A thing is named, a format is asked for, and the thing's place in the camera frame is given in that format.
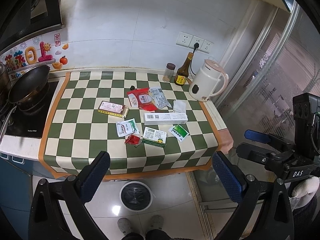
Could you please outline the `white gloved right hand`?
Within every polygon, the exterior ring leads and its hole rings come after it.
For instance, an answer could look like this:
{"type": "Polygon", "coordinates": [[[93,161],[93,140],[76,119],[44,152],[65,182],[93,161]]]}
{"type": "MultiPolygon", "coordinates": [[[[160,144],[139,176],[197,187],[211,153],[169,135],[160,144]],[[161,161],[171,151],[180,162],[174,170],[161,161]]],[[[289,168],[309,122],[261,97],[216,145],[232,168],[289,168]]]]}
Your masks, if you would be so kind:
{"type": "Polygon", "coordinates": [[[310,176],[306,180],[299,182],[289,194],[291,210],[306,206],[312,200],[318,188],[319,178],[315,176],[310,176]]]}

